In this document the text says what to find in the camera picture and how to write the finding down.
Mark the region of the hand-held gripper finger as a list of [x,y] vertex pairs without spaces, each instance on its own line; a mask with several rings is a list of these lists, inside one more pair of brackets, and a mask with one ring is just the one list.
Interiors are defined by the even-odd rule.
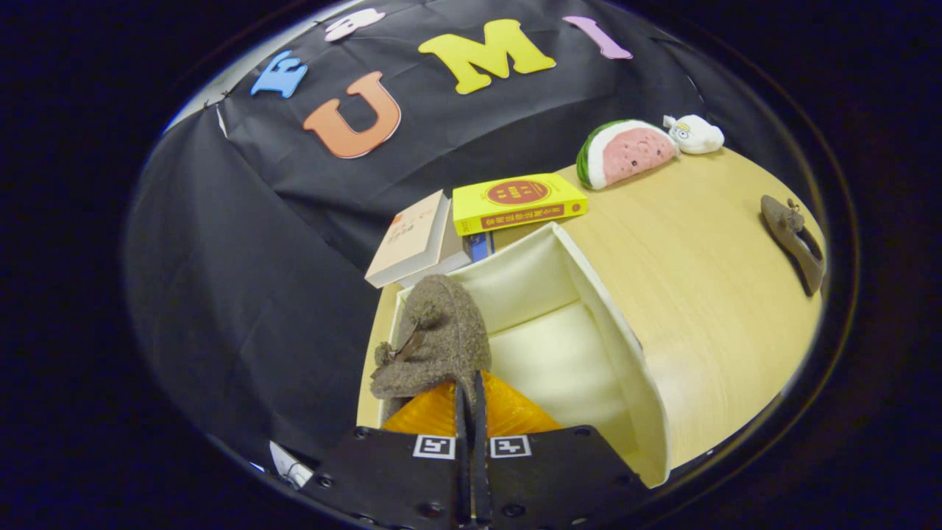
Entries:
[[488,437],[484,380],[472,439],[474,529],[599,529],[652,497],[592,425]]
[[467,399],[458,389],[454,435],[357,426],[302,487],[320,509],[366,529],[467,529],[473,523]]

